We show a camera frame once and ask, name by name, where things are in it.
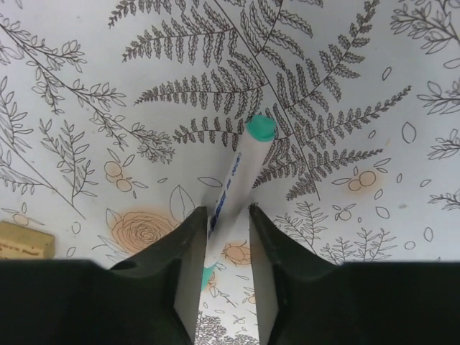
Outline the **small beige eraser stick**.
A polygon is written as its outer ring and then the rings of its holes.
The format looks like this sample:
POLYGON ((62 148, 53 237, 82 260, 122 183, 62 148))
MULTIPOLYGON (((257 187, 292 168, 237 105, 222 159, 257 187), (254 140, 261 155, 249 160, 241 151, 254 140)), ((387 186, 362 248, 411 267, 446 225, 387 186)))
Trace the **small beige eraser stick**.
POLYGON ((55 237, 51 234, 1 222, 2 259, 52 259, 55 237))

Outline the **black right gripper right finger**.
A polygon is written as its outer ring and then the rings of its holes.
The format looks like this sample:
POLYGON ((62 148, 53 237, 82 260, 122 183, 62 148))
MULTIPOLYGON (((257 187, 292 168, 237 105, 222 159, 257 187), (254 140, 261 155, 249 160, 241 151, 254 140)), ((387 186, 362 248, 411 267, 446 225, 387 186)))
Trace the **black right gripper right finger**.
POLYGON ((457 344, 459 264, 334 265, 249 208, 261 344, 457 344))

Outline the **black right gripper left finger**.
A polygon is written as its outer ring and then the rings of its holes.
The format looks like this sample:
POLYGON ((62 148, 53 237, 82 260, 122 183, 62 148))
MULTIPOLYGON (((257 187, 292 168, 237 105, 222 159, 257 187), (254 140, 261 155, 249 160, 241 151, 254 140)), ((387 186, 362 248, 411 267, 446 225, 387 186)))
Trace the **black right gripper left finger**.
POLYGON ((1 261, 3 344, 192 344, 208 214, 106 269, 90 260, 1 261))

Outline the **floral patterned table mat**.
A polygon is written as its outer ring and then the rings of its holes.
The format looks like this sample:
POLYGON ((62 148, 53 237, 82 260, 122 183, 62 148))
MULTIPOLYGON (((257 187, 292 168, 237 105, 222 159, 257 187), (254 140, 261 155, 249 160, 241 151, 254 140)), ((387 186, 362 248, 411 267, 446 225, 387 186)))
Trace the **floral patterned table mat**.
POLYGON ((209 222, 258 114, 276 136, 192 344, 261 344, 253 205, 333 265, 459 264, 457 1, 1 3, 1 220, 52 259, 209 222))

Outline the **teal cap white marker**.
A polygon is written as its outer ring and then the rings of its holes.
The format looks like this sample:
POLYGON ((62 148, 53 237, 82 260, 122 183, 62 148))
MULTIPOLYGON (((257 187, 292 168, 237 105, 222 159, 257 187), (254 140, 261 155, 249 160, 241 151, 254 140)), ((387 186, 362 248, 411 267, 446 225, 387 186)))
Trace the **teal cap white marker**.
POLYGON ((252 186, 262 170, 275 136, 275 120, 260 114, 254 115, 244 129, 209 218, 202 289, 206 288, 215 270, 229 232, 247 205, 252 186))

